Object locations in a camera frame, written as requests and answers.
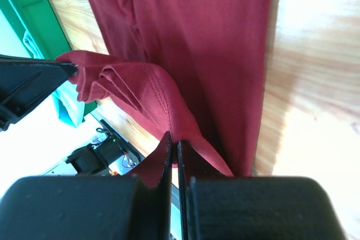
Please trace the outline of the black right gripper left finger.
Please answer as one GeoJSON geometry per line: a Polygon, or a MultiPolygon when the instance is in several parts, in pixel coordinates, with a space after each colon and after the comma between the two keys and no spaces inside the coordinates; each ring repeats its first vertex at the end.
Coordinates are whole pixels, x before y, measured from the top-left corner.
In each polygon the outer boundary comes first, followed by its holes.
{"type": "Polygon", "coordinates": [[[155,150],[135,169],[138,182],[132,209],[132,239],[169,239],[172,140],[165,132],[155,150]]]}

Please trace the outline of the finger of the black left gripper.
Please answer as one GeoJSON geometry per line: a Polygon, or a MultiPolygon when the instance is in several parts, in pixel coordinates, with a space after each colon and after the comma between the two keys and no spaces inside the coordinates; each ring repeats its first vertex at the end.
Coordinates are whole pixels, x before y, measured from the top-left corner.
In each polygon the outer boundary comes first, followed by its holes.
{"type": "Polygon", "coordinates": [[[1,131],[18,123],[77,72],[71,62],[1,55],[1,131]]]}

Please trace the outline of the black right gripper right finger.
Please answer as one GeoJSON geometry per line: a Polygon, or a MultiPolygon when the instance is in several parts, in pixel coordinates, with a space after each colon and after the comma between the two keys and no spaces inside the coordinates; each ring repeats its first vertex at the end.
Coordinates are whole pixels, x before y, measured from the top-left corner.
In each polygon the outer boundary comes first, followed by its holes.
{"type": "Polygon", "coordinates": [[[233,239],[233,179],[188,141],[178,143],[177,161],[183,239],[233,239]]]}

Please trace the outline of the dark red t-shirt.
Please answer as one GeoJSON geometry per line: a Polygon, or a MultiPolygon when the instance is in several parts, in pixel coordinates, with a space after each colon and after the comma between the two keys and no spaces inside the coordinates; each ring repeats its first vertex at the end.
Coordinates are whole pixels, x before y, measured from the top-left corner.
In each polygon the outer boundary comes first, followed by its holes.
{"type": "Polygon", "coordinates": [[[108,53],[71,51],[78,100],[110,97],[155,137],[250,176],[271,0],[89,0],[108,53]]]}

